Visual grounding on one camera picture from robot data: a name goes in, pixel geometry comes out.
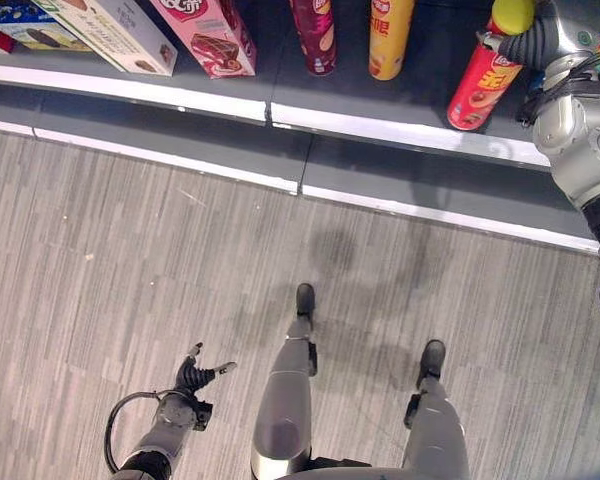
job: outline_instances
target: chocolate cake picture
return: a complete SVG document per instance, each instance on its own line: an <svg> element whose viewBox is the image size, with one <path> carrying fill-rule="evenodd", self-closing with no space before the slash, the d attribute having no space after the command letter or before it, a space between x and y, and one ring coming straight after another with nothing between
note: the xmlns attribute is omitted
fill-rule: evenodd
<svg viewBox="0 0 600 480"><path fill-rule="evenodd" d="M237 60L240 52L238 45L228 40L196 33L191 39L191 48L224 69L237 71L242 68Z"/></svg>
<svg viewBox="0 0 600 480"><path fill-rule="evenodd" d="M156 69L153 68L151 66L151 64L149 64L148 62L145 62L144 60L136 60L136 67L141 68L147 72L151 72L151 73L155 73Z"/></svg>
<svg viewBox="0 0 600 480"><path fill-rule="evenodd" d="M44 33L42 30L36 30L35 28L27 28L27 35L33 38L36 42L46 45L49 48L62 48L60 42L58 42L55 38Z"/></svg>

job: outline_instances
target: snack can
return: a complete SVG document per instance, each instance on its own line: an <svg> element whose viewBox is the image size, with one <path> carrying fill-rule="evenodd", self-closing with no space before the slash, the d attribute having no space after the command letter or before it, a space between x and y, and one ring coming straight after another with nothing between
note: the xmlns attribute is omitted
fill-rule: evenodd
<svg viewBox="0 0 600 480"><path fill-rule="evenodd" d="M495 0L487 29L519 35L531 27L533 15L533 0ZM520 70L521 65L478 45L447 109L449 123L459 130L482 126Z"/></svg>
<svg viewBox="0 0 600 480"><path fill-rule="evenodd" d="M327 75L336 66L336 39L331 0L289 0L307 68Z"/></svg>
<svg viewBox="0 0 600 480"><path fill-rule="evenodd" d="M415 0L371 0L369 73L391 80L402 69Z"/></svg>

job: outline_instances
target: black cable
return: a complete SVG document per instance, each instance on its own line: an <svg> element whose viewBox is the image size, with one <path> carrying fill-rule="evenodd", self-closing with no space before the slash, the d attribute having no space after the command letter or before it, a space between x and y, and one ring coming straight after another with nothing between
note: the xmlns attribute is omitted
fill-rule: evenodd
<svg viewBox="0 0 600 480"><path fill-rule="evenodd" d="M543 105L546 105L547 103L556 100L563 95L573 93L569 91L570 88L581 81L590 80L591 74L589 73L589 70L598 65L600 65L600 52L592 55L578 64L567 74L565 78L560 80L549 90L540 92L525 102L517 115L518 121L521 121L526 125L530 125L535 122L536 118L538 117L538 111Z"/></svg>
<svg viewBox="0 0 600 480"><path fill-rule="evenodd" d="M161 392L136 392L124 397L111 409L109 419L107 420L107 428L104 432L104 460L112 474L116 474L118 471L120 471L111 451L111 432L113 431L113 424L115 423L116 417L118 416L118 413L120 413L120 410L122 410L127 403L139 398L153 398L160 402L164 395L169 394L180 395L188 402L191 402L191 398L188 395L178 390L162 390Z"/></svg>

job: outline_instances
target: pink box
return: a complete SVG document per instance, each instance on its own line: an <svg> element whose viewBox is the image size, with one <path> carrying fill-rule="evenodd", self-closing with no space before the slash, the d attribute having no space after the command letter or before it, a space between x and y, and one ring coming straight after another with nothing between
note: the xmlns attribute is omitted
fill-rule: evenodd
<svg viewBox="0 0 600 480"><path fill-rule="evenodd" d="M211 78L255 75L256 47L232 0L151 0Z"/></svg>

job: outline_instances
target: red chip can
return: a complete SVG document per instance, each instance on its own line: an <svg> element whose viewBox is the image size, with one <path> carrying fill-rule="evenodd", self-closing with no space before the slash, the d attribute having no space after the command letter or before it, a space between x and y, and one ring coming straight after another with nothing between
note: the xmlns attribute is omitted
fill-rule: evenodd
<svg viewBox="0 0 600 480"><path fill-rule="evenodd" d="M531 26L533 0L495 0L487 30L519 35ZM487 120L522 66L478 45L447 109L449 123L459 130L475 130Z"/></svg>
<svg viewBox="0 0 600 480"><path fill-rule="evenodd" d="M336 66L331 0L289 0L307 68L327 75Z"/></svg>

